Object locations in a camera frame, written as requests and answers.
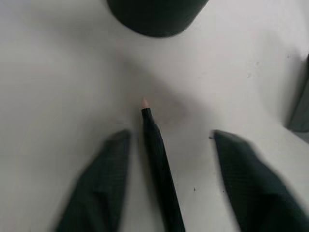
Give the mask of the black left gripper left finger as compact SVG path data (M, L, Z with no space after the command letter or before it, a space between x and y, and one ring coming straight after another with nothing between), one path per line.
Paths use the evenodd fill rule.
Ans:
M103 143L77 179L55 232L117 232L124 205L131 133Z

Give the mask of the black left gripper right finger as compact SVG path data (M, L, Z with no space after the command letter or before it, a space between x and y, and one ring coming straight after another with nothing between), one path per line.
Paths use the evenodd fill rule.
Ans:
M250 142L221 130L212 138L241 232L309 232L309 217Z

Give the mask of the dark glasses case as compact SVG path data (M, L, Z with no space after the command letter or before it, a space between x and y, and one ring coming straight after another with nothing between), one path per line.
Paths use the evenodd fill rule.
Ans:
M287 128L298 133L309 133L309 54L305 60L301 78Z

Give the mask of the black cup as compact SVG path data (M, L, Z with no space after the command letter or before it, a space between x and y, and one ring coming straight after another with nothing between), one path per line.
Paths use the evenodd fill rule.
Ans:
M106 0L113 16L145 36L167 38L185 31L209 0Z

